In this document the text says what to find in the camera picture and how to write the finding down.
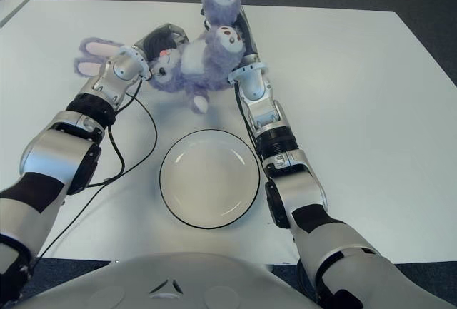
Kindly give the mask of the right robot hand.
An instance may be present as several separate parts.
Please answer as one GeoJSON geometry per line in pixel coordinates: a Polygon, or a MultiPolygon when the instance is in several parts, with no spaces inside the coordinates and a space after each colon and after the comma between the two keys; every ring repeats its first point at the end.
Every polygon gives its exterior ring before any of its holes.
{"type": "Polygon", "coordinates": [[[218,4],[207,1],[202,14],[209,25],[202,56],[204,74],[211,80],[224,79],[234,69],[259,61],[256,43],[241,2],[218,4]]]}

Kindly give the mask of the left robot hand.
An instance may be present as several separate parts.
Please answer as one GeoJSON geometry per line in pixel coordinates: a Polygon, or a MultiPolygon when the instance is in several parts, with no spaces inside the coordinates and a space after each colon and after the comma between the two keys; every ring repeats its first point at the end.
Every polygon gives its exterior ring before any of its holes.
{"type": "Polygon", "coordinates": [[[158,58],[163,50],[176,49],[177,46],[188,42],[189,39],[181,27],[167,23],[155,28],[134,46],[141,50],[146,60],[150,62],[158,58]]]}

